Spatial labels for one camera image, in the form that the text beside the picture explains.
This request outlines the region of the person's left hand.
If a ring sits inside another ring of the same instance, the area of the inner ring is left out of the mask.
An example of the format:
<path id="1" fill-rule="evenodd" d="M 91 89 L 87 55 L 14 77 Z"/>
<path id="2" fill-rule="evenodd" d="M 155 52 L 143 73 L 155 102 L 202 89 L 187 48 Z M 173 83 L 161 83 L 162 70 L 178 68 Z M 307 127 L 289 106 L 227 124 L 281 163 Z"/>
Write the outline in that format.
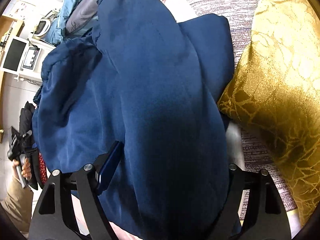
<path id="1" fill-rule="evenodd" d="M 17 161 L 16 159 L 14 159 L 12 161 L 12 168 L 14 171 L 14 175 L 13 177 L 16 179 L 19 179 L 18 176 L 18 172 L 16 170 L 16 167 L 20 164 L 19 161 Z M 23 178 L 25 178 L 26 180 L 31 180 L 31 166 L 30 166 L 30 162 L 28 158 L 25 158 L 24 160 L 24 165 L 22 166 L 22 172 L 20 173 L 22 175 Z"/>

